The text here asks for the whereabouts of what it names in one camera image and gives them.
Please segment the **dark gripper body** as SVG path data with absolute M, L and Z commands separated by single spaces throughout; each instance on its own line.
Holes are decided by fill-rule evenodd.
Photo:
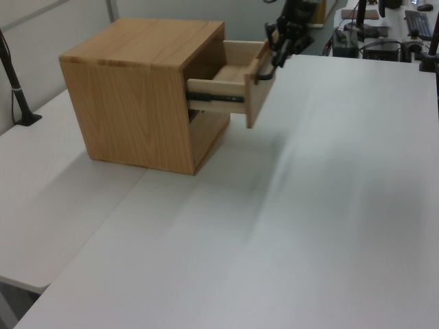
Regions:
M 272 51 L 280 51 L 288 44 L 288 51 L 304 51 L 311 44 L 308 26 L 279 17 L 275 23 L 265 24 L 265 33 Z

